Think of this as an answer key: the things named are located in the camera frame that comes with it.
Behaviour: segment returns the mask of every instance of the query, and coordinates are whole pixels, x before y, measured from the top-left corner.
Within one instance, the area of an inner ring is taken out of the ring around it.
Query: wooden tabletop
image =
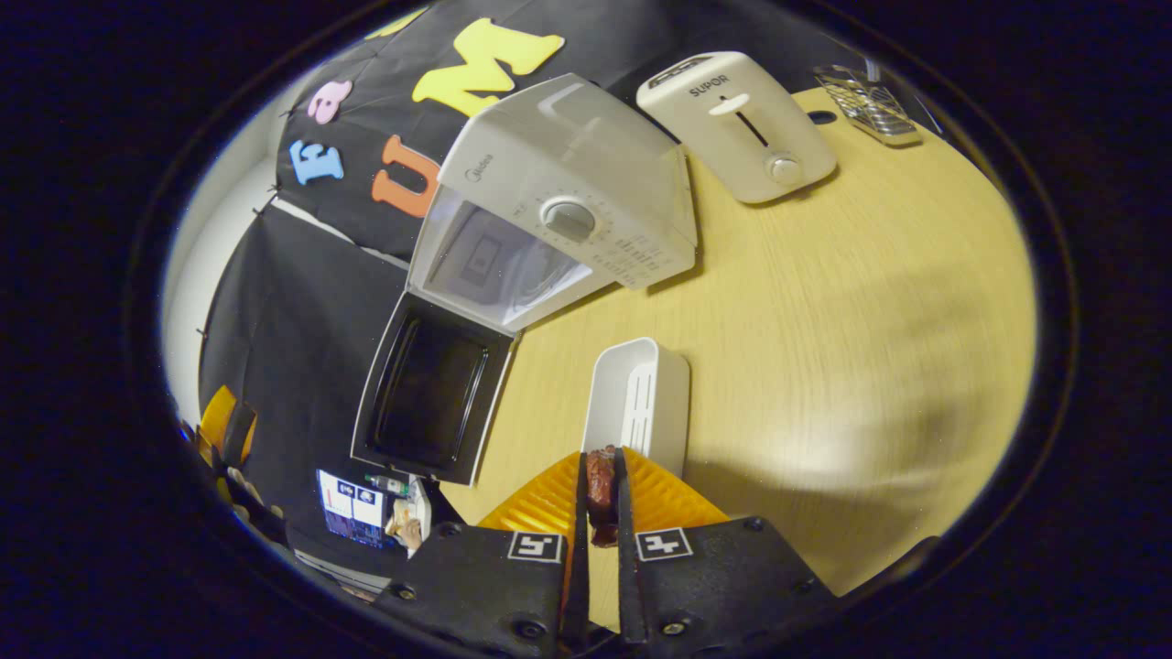
[[[822,89],[806,110],[838,108]],[[1035,291],[1008,203],[928,130],[904,149],[839,120],[827,179],[731,198],[689,158],[700,253],[526,331],[478,482],[444,492],[477,522],[581,446],[594,360],[650,337],[691,366],[684,481],[772,522],[836,593],[941,534],[1003,455],[1033,373]],[[618,625],[618,552],[591,549],[591,618]]]

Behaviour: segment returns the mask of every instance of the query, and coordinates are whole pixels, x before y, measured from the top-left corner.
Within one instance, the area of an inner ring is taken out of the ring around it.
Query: metal wire basket
[[[899,147],[921,141],[915,124],[883,84],[838,64],[816,67],[813,76],[851,123],[884,144]]]

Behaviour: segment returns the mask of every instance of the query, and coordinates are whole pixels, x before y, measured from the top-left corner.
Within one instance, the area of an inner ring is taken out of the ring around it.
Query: white plastic container
[[[594,362],[582,451],[627,447],[683,477],[691,371],[647,337],[611,346]]]

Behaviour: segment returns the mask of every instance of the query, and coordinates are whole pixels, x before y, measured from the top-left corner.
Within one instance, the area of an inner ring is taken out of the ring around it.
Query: foam letter
[[[298,183],[305,185],[307,181],[319,176],[333,176],[334,178],[343,176],[341,154],[333,147],[322,154],[323,149],[326,148],[321,144],[306,147],[300,140],[289,144],[289,158],[293,161],[293,171],[297,174]]]
[[[512,67],[515,75],[533,73],[566,42],[551,34],[534,36],[492,25],[491,19],[479,19],[456,35],[456,52],[463,64],[429,70],[415,84],[411,100],[431,98],[450,106],[468,116],[499,101],[496,96],[479,97],[477,91],[509,91],[515,84],[497,60]]]
[[[386,202],[396,209],[415,216],[423,217],[431,205],[431,197],[436,195],[440,175],[440,165],[423,154],[403,145],[403,141],[397,135],[391,135],[387,144],[382,148],[383,164],[400,163],[414,170],[427,181],[423,192],[415,193],[395,183],[387,176],[386,170],[379,170],[374,175],[374,186],[370,189],[370,197],[376,202]]]
[[[403,29],[404,27],[411,25],[411,21],[414,21],[415,19],[420,18],[420,14],[422,14],[423,12],[427,12],[427,11],[428,11],[428,8],[423,7],[422,9],[420,9],[417,12],[411,12],[410,14],[407,14],[406,16],[403,16],[403,18],[401,18],[401,19],[391,22],[391,23],[388,23],[388,25],[386,25],[386,26],[383,26],[383,27],[381,27],[381,28],[372,32],[366,38],[367,39],[375,39],[375,38],[379,38],[379,36],[390,36],[391,34],[395,34],[396,32],[398,32],[398,30]]]
[[[313,95],[313,98],[309,98],[306,114],[312,116],[318,123],[329,123],[329,120],[334,118],[334,115],[338,114],[342,98],[350,95],[350,89],[354,89],[354,83],[348,80],[322,84],[321,89]]]

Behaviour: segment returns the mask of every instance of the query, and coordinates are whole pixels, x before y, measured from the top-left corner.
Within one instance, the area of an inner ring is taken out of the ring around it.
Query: white wall
[[[265,106],[229,142],[196,188],[163,283],[163,365],[179,416],[199,423],[199,352],[212,295],[240,237],[272,197],[285,120],[313,72]]]

